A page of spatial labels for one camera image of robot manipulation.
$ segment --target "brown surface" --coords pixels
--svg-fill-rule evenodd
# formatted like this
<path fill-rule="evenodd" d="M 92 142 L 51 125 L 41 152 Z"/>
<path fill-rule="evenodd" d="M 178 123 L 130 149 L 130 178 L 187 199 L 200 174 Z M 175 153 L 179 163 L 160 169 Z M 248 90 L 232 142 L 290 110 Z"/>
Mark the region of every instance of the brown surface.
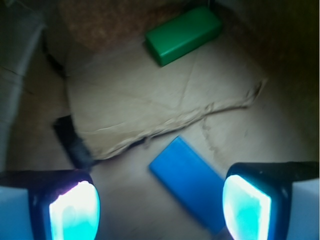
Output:
<path fill-rule="evenodd" d="M 100 51 L 178 16 L 185 0 L 64 0 L 60 13 L 75 40 Z"/>

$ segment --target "black object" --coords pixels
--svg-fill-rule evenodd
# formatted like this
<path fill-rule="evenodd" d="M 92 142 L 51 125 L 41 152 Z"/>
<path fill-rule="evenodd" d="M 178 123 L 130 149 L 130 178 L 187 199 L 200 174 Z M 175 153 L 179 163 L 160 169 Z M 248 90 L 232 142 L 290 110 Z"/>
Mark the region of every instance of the black object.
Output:
<path fill-rule="evenodd" d="M 250 163 L 232 165 L 226 175 L 239 175 L 271 197 L 271 215 L 268 239 L 287 238 L 292 183 L 319 178 L 319 162 Z"/>
<path fill-rule="evenodd" d="M 0 173 L 0 186 L 28 190 L 31 227 L 36 240 L 52 237 L 49 205 L 82 181 L 93 184 L 90 175 L 79 169 Z"/>
<path fill-rule="evenodd" d="M 90 171 L 94 164 L 93 158 L 83 140 L 76 134 L 71 116 L 58 118 L 53 129 L 74 167 Z"/>
<path fill-rule="evenodd" d="M 46 32 L 42 32 L 42 51 L 45 54 L 45 57 L 47 61 L 50 63 L 53 70 L 56 71 L 57 74 L 59 74 L 60 77 L 63 79 L 66 78 L 66 70 L 63 65 L 61 65 L 50 53 L 48 49 L 48 43 L 46 39 Z"/>

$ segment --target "crease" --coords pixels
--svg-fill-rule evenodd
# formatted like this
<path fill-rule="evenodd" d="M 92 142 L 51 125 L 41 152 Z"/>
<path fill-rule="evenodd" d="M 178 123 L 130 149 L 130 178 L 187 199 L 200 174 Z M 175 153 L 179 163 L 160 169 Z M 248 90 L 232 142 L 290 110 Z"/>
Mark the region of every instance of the crease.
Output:
<path fill-rule="evenodd" d="M 17 76 L 24 77 L 24 75 L 19 74 L 19 73 L 15 72 L 15 71 L 13 71 L 13 70 L 11 70 L 11 69 L 9 69 L 9 68 L 7 68 L 7 67 L 3 66 L 2 64 L 0 64 L 0 67 L 1 67 L 1 68 L 3 68 L 4 70 L 9 71 L 10 73 L 13 73 L 13 74 L 17 75 Z"/>
<path fill-rule="evenodd" d="M 179 116 L 170 118 L 169 120 L 167 120 L 161 125 L 158 125 L 157 127 L 145 130 L 135 137 L 130 137 L 121 141 L 117 145 L 109 148 L 104 153 L 99 152 L 99 156 L 96 156 L 96 157 L 99 159 L 109 159 L 111 157 L 114 157 L 122 153 L 131 144 L 137 141 L 140 141 L 144 138 L 148 138 L 148 141 L 149 141 L 150 139 L 158 135 L 183 129 L 205 118 L 209 114 L 221 113 L 221 112 L 226 112 L 226 111 L 235 110 L 235 109 L 248 108 L 255 102 L 257 97 L 261 94 L 266 83 L 267 83 L 267 80 L 263 79 L 256 86 L 250 89 L 247 92 L 246 96 L 241 99 L 234 99 L 234 100 L 229 99 L 223 102 L 213 102 L 211 104 L 208 104 L 206 107 L 199 107 L 191 112 L 180 114 Z"/>
<path fill-rule="evenodd" d="M 96 87 L 99 87 L 99 88 L 104 87 L 102 84 L 99 84 L 99 83 L 96 83 L 96 82 L 90 82 L 90 81 L 87 80 L 87 79 L 82 79 L 82 81 L 84 81 L 84 82 L 86 82 L 86 83 L 88 83 L 88 84 L 90 84 L 90 85 L 94 85 L 94 86 L 96 86 Z M 132 99 L 139 99 L 139 100 L 141 100 L 141 101 L 144 102 L 144 103 L 151 103 L 151 104 L 153 104 L 153 105 L 162 107 L 162 108 L 167 109 L 167 110 L 170 110 L 170 111 L 173 111 L 173 110 L 176 109 L 175 107 L 172 108 L 172 107 L 170 107 L 170 106 L 168 106 L 168 105 L 166 105 L 166 104 L 162 104 L 162 103 L 159 103 L 159 102 L 155 102 L 155 101 L 153 101 L 153 100 L 151 100 L 151 99 L 149 99 L 149 98 L 143 97 L 143 96 L 136 96 L 136 95 L 130 94 L 130 93 L 128 93 L 128 92 L 123 92 L 123 91 L 121 91 L 121 90 L 119 90 L 119 89 L 113 89 L 112 92 L 118 93 L 118 94 L 123 95 L 123 96 L 130 97 L 130 98 L 132 98 Z"/>
<path fill-rule="evenodd" d="M 192 67 L 191 67 L 191 71 L 190 71 L 190 74 L 189 74 L 189 78 L 184 86 L 184 89 L 183 89 L 183 93 L 182 93 L 182 96 L 180 98 L 180 101 L 179 101 L 179 104 L 178 104 L 178 109 L 181 108 L 182 106 L 182 103 L 184 101 L 184 98 L 185 98 L 185 95 L 186 95 L 186 91 L 188 89 L 188 85 L 189 85 L 189 82 L 190 82 L 190 79 L 191 79 L 191 75 L 194 71 L 194 68 L 195 68 L 195 65 L 196 65 L 196 62 L 197 62 L 197 59 L 198 59 L 198 54 L 199 54 L 199 50 L 196 51 L 196 54 L 195 54 L 195 57 L 194 57 L 194 61 L 193 61 L 193 64 L 192 64 Z"/>
<path fill-rule="evenodd" d="M 205 116 L 202 119 L 201 132 L 202 132 L 202 135 L 205 139 L 206 144 L 209 147 L 209 150 L 214 152 L 215 148 L 214 148 L 214 145 L 210 141 L 210 134 L 209 134 L 210 127 L 207 125 L 207 119 L 208 119 L 207 116 Z"/>

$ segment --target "cardboard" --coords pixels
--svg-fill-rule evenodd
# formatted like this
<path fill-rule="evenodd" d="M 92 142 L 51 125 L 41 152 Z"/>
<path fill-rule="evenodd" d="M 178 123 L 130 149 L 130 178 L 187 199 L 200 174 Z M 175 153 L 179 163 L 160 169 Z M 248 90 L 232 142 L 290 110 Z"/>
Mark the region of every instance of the cardboard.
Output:
<path fill-rule="evenodd" d="M 266 77 L 226 34 L 160 67 L 137 38 L 88 57 L 67 79 L 72 118 L 95 159 L 205 116 L 251 106 Z"/>

